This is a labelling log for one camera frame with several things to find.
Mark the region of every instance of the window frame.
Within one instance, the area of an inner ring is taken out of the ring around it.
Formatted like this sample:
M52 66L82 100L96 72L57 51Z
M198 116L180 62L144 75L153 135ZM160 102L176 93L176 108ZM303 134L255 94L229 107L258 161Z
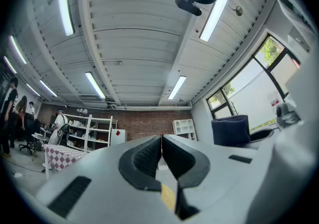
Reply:
M259 53L259 51L263 48L264 44L267 42L267 40L272 37L273 39L275 39L276 41L278 41L283 47L283 51L277 56L277 58L274 60L274 62L268 67L264 67L261 62L256 58L256 55ZM219 88L218 90L216 90L216 92L214 92L210 97L208 97L206 99L208 105L209 105L209 108L210 108L210 112L213 116L213 119L216 119L216 115L215 115L215 112L223 109L224 107L228 106L229 108L229 111L231 113L231 115L233 116L234 115L234 112L231 108L231 104L229 102L229 99L228 97L226 96L226 93L224 91L224 87L229 84L241 71L243 71L247 65L252 61L252 60L255 60L260 66L261 68L264 70L264 72L268 75L268 77L270 78L270 80L273 82L274 86L276 87L276 89L278 90L281 98L283 99L283 101L285 102L285 97L289 94L289 92L287 92L286 94L284 94L282 88L280 87L279 83L277 82L277 80L275 79L275 77L272 75L271 71L280 63L280 61L284 58L285 55L289 55L289 57L292 59L292 60L295 60L298 65L300 65L300 61L296 58L296 56L284 45L282 44L279 40L277 40L274 36L272 36L271 34L267 34L267 36L265 37L265 40L261 43L261 45L257 48L257 50L254 52L253 55L251 55L251 57L249 58L249 60L241 67L241 69L234 75L232 76L221 88ZM220 106L218 106L217 108L215 109L212 109L211 105L210 105L210 102L209 102L209 99L214 96L218 91L221 91L223 96L224 96L224 99L226 100L225 103L221 104Z

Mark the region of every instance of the black shirt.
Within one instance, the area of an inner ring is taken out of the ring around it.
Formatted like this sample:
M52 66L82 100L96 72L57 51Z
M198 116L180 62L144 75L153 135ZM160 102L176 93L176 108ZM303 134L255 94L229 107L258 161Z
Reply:
M14 108L14 106L15 106L15 103L16 103L16 101L17 101L17 98L18 98L18 92L17 92L16 89L14 89L14 90L12 90L12 91L10 92L10 94L9 94L9 96L8 96L8 100L5 101L5 103L4 103L4 106L3 106L3 109L2 109L2 115L5 115L6 110L7 110L8 106L9 106L9 103L10 103L11 101L13 102L13 104L12 104L11 109L10 109L10 111L9 111L9 115L13 112L13 108Z

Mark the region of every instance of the white corrugated ceiling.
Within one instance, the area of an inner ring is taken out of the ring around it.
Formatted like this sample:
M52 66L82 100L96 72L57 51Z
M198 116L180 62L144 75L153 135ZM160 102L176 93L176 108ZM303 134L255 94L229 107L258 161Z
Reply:
M75 34L65 36L57 0L26 0L32 2L33 18L21 12L12 19L13 34L28 65L8 45L6 53L18 73L48 101L54 97L39 83L43 79L58 95L56 99L69 104L81 104L80 95L96 95L84 73L92 72L109 100L112 95L103 85L102 75L95 68L83 32L78 0L69 0ZM198 17L186 46L174 67L179 43L187 27L187 13L175 5L175 0L89 0L90 21L94 43L112 86L122 105L162 106L187 105L221 70L242 44L266 0L228 0L217 27L208 42L199 35L212 5L200 5ZM241 6L243 15L232 10ZM30 28L35 20L47 50L63 76L52 70ZM174 98L168 96L180 75L187 76Z

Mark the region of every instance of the white shelving unit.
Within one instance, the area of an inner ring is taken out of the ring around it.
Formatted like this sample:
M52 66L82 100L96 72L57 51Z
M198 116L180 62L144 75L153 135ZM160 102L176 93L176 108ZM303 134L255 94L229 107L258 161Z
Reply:
M82 148L76 147L74 145L68 144L69 147L74 148L74 149L78 149L78 150L82 150L84 152L91 152L91 151L95 150L96 143L106 144L106 146L110 146L112 129L117 128L117 124L118 124L118 121L113 119L113 116L111 116L111 118L94 118L94 117L92 117L91 114L88 117L82 117L82 116L76 116L76 115L70 115L70 114L66 114L65 116L67 116L69 120L73 121L73 123L74 123L74 121L76 121L76 124L78 122L81 123L81 125L73 125L73 124L70 125L70 129L76 130L76 131L80 130L82 132L83 132L83 130L85 130L84 137L71 135L71 134L69 137L69 140L72 138L84 140L84 148L82 149ZM106 125L108 125L107 126L108 128L107 129L99 128L100 124L106 124ZM108 141L97 140L96 139L97 133L107 133L108 134ZM93 142L92 149L88 148L88 142Z
M197 141L192 119L173 120L173 130L175 135L187 135L188 139Z

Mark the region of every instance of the checkered tablecloth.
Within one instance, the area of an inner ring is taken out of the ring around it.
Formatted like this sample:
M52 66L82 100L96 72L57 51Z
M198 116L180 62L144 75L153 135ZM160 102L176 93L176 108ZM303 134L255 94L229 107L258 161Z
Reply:
M88 152L71 149L62 145L44 144L43 148L57 171L61 171L66 166L75 163L78 159L88 154Z

